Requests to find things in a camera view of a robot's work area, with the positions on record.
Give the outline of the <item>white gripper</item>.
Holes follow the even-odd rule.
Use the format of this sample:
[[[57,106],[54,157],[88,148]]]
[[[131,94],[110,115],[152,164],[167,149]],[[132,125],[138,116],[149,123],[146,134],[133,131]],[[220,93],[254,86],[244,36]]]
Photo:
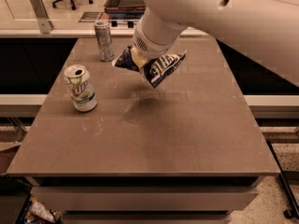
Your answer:
[[[141,70],[169,51],[185,25],[164,21],[148,7],[136,25],[134,45],[130,48],[132,69]]]

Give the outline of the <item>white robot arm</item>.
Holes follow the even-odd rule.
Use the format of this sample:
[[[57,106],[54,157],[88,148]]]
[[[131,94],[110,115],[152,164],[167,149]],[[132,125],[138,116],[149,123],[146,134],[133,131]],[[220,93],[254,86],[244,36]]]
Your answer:
[[[143,0],[134,33],[148,58],[165,54],[189,27],[299,86],[299,0]]]

